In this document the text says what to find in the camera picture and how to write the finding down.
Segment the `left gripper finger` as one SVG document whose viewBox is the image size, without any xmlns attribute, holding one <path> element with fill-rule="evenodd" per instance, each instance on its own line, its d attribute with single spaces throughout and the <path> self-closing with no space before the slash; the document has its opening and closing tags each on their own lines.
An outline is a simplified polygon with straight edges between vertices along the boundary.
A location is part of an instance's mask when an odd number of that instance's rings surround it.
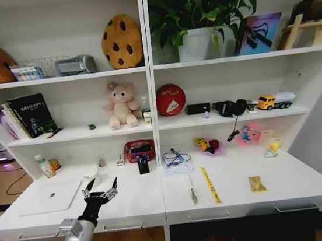
<svg viewBox="0 0 322 241">
<path fill-rule="evenodd" d="M 93 187 L 95 181 L 96 181 L 95 178 L 93 178 L 89 182 L 89 184 L 87 185 L 87 187 L 84 190 L 82 190 L 82 194 L 83 194 L 83 197 L 84 198 L 89 198 L 90 197 L 90 195 L 91 195 L 90 192 L 92 190 L 92 187 Z"/>
<path fill-rule="evenodd" d="M 110 189 L 99 195 L 100 198 L 102 198 L 103 200 L 112 200 L 118 194 L 117 179 L 118 178 L 116 177 Z"/>
</svg>

